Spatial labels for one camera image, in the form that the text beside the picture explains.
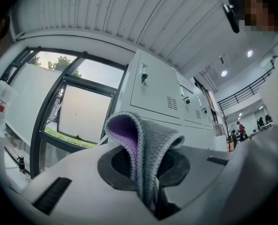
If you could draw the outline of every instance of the person in red shirt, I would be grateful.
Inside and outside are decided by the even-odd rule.
[[[239,132],[240,132],[240,142],[244,141],[244,126],[237,121],[237,125],[239,125]]]

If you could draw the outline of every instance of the tree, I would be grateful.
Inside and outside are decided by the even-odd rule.
[[[36,55],[32,58],[32,60],[30,60],[29,63],[40,67],[41,63],[39,62],[39,59],[40,59],[40,57],[38,55]]]
[[[52,70],[57,70],[57,71],[64,71],[65,68],[71,63],[71,60],[67,58],[67,56],[59,56],[57,62],[48,62],[48,68]],[[73,74],[74,76],[77,77],[82,77],[82,75],[79,73],[79,69],[77,68]]]

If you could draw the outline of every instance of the sky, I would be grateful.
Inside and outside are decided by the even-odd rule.
[[[44,68],[48,68],[48,61],[54,63],[58,60],[59,56],[67,56],[71,61],[76,58],[75,56],[53,52],[39,52],[38,56],[40,57],[39,62],[41,62],[41,67]],[[116,89],[123,75],[122,70],[92,60],[85,60],[78,68],[82,78]]]

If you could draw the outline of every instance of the gray cloth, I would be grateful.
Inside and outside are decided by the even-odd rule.
[[[185,137],[172,128],[142,120],[132,112],[113,114],[105,125],[105,132],[128,151],[131,179],[138,184],[138,196],[150,207],[161,161],[168,149],[180,148]]]

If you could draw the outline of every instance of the grass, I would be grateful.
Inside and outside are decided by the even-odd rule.
[[[93,148],[93,147],[96,146],[95,144],[80,141],[80,140],[74,139],[72,137],[68,137],[68,136],[65,136],[63,134],[60,134],[57,131],[55,131],[52,128],[47,127],[47,126],[45,127],[45,132],[50,134],[51,136],[54,136],[54,137],[62,140],[62,141],[65,141],[67,143],[70,143],[70,144],[73,144],[73,145],[76,145],[76,146],[80,146],[80,147],[83,147],[83,148]]]

